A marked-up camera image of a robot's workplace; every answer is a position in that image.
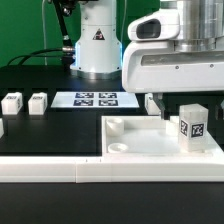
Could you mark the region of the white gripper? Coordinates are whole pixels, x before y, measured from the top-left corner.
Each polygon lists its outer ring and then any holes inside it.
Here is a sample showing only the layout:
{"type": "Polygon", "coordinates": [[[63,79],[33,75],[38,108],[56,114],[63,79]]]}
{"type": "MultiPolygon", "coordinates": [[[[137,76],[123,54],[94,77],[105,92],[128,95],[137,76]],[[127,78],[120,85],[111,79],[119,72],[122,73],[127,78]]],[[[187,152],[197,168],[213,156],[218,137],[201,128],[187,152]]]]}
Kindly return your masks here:
{"type": "Polygon", "coordinates": [[[224,90],[224,11],[161,8],[133,21],[123,57],[122,86],[154,93],[165,118],[163,94],[224,90]]]}

